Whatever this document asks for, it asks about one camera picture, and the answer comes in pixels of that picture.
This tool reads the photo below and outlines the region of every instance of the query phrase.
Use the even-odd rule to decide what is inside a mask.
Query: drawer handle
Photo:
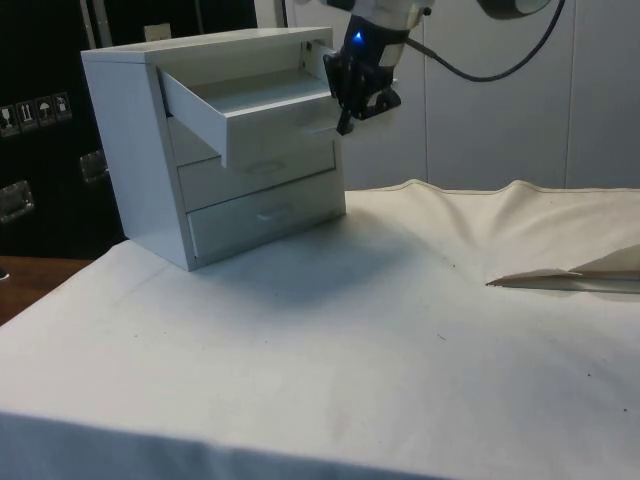
[[[275,173],[287,168],[284,162],[278,160],[270,160],[266,162],[254,163],[245,170],[249,175],[266,175],[267,173]]]
[[[281,207],[259,213],[258,220],[265,223],[279,222],[291,216],[293,207],[291,205],[283,205]]]
[[[338,121],[334,119],[322,119],[311,122],[301,127],[301,131],[306,135],[319,135],[330,131],[336,131]]]

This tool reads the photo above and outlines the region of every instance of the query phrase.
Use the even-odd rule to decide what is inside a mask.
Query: table
[[[485,283],[607,270],[640,192],[347,200],[192,273],[126,242],[2,327],[0,477],[638,477],[640,297]]]
[[[2,257],[10,277],[0,281],[0,326],[85,268],[88,260]]]

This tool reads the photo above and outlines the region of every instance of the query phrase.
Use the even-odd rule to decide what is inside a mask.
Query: black door
[[[0,255],[97,258],[124,239],[80,52],[256,26],[253,0],[0,0]]]
[[[1,255],[94,258],[123,239],[108,176],[80,165],[100,150],[87,48],[78,1],[0,2]]]

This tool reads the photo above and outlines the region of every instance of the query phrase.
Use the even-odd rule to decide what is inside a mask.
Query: cabinet side panel
[[[100,136],[126,235],[188,268],[181,197],[158,78],[144,64],[86,61]]]

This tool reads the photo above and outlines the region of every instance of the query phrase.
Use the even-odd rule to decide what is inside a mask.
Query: black cable
[[[440,65],[445,67],[447,70],[458,75],[459,77],[464,78],[465,80],[469,80],[470,82],[475,82],[475,83],[495,82],[497,80],[502,80],[516,73],[518,70],[524,67],[527,63],[529,63],[533,59],[533,57],[535,57],[538,54],[540,50],[542,50],[542,47],[545,46],[545,44],[547,43],[547,40],[549,40],[549,37],[551,37],[551,34],[555,30],[556,25],[558,24],[558,20],[560,20],[560,16],[562,15],[562,11],[564,9],[565,3],[566,3],[566,0],[559,1],[558,8],[556,9],[556,13],[553,15],[553,18],[551,19],[551,24],[549,25],[549,28],[547,28],[547,31],[544,33],[542,39],[538,42],[538,44],[535,47],[533,47],[533,50],[531,50],[531,52],[529,52],[529,54],[520,63],[518,63],[514,67],[511,67],[509,70],[499,75],[492,75],[490,77],[476,77],[475,75],[470,75],[451,65],[449,62],[447,62],[444,58],[442,58],[436,52],[431,50],[429,47],[422,45],[421,43],[416,42],[411,38],[407,39],[406,43],[411,48],[415,48],[420,53],[426,55],[432,60],[435,60]]]
[[[289,28],[289,16],[287,15],[287,0],[282,0],[280,3],[280,8],[282,10],[282,23],[284,28]]]

